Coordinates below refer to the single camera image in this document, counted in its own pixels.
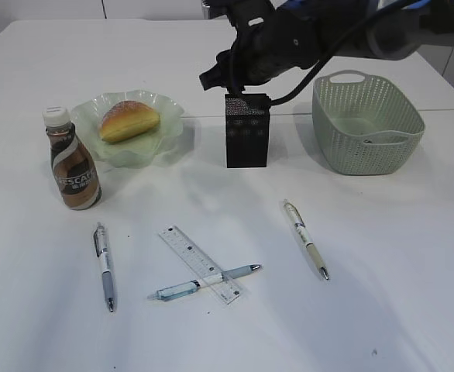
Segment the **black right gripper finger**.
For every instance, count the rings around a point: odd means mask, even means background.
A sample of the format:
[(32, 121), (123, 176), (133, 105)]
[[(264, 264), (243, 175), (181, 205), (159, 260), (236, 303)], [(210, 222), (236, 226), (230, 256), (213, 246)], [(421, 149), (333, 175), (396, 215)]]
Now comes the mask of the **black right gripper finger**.
[(245, 64), (234, 64), (232, 74), (228, 64), (216, 64), (210, 70), (199, 75), (204, 91), (212, 88), (224, 88), (230, 94), (241, 93), (245, 87), (243, 78), (246, 76)]

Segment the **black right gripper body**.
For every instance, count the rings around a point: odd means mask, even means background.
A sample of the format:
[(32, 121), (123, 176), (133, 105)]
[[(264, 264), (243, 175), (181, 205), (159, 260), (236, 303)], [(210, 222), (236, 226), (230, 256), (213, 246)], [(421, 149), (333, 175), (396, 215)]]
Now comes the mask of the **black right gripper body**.
[(313, 1), (236, 1), (226, 16), (238, 41), (234, 64), (246, 65), (243, 85), (257, 86), (293, 68), (308, 69), (323, 52)]

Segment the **blue black right robot arm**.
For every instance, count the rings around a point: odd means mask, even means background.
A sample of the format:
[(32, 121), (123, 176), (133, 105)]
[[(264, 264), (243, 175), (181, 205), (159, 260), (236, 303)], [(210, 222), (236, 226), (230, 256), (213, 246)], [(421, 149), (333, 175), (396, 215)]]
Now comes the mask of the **blue black right robot arm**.
[[(299, 95), (335, 56), (402, 60), (421, 45), (454, 47), (454, 1), (204, 1), (207, 19), (226, 16), (232, 46), (199, 77), (203, 89), (225, 88), (248, 105), (271, 108)], [(308, 73), (285, 96), (251, 98), (294, 67)]]

